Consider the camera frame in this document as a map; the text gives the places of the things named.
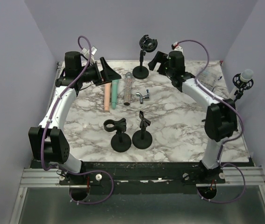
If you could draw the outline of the mint green microphone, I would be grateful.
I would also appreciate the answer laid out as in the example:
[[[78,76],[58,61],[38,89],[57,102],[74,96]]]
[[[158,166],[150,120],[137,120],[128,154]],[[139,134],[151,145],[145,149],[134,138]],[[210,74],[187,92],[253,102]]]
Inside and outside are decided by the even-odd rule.
[[[112,109],[115,109],[117,105],[118,83],[119,80],[112,81]]]

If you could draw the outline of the pink microphone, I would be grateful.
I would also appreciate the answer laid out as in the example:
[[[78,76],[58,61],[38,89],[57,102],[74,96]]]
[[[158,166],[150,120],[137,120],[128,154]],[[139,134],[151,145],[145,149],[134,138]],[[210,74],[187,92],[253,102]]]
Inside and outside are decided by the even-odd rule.
[[[104,112],[108,112],[110,108],[110,90],[111,83],[105,84],[104,87]]]

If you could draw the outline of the glitter microphone silver mesh head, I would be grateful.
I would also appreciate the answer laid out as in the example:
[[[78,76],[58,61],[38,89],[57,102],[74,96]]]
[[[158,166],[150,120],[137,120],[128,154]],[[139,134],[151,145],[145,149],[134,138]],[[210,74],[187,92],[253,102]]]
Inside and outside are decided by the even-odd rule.
[[[128,72],[125,75],[124,85],[124,105],[129,106],[131,103],[131,88],[132,88],[132,73]]]

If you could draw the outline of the black ring-clip microphone stand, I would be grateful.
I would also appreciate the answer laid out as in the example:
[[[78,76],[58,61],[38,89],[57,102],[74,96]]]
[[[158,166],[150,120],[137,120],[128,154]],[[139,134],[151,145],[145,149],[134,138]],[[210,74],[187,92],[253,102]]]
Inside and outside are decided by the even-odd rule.
[[[123,153],[129,150],[131,147],[131,138],[126,134],[127,123],[126,119],[122,118],[118,121],[108,119],[104,121],[103,127],[107,132],[116,131],[115,135],[111,139],[111,147],[116,152]]]

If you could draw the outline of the black clip microphone stand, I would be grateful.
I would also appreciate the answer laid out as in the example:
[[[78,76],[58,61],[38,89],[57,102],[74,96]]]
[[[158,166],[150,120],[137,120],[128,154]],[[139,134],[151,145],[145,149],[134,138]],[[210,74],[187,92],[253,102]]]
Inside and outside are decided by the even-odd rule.
[[[143,111],[139,112],[139,117],[141,119],[140,130],[133,134],[132,143],[138,149],[147,149],[153,142],[151,133],[146,130],[151,125],[151,121],[144,117]]]

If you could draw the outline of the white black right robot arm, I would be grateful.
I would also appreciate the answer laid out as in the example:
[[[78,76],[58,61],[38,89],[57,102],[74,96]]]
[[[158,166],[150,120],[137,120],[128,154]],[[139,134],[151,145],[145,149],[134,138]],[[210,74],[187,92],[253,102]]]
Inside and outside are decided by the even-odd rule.
[[[172,85],[180,92],[191,97],[206,110],[204,130],[208,143],[202,160],[199,162],[198,178],[201,182],[210,182],[220,172],[220,159],[224,142],[237,129],[235,108],[232,99],[223,99],[206,87],[199,85],[195,76],[186,71],[184,55],[181,51],[171,51],[169,54],[158,51],[148,63],[149,70],[154,70],[167,76]]]

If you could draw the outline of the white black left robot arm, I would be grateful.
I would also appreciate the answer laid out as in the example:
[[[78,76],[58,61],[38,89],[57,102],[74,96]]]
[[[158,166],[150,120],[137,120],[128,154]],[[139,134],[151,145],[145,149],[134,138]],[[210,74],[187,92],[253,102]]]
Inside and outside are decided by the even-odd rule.
[[[70,153],[70,145],[63,133],[65,120],[74,100],[78,96],[83,83],[92,82],[96,86],[111,83],[121,79],[101,57],[102,70],[91,56],[85,66],[82,65],[83,54],[77,51],[65,53],[65,67],[60,77],[55,81],[55,92],[52,103],[37,127],[29,129],[29,141],[33,158],[40,161],[44,170],[54,167],[68,171],[70,179],[75,184],[86,180],[83,161]]]

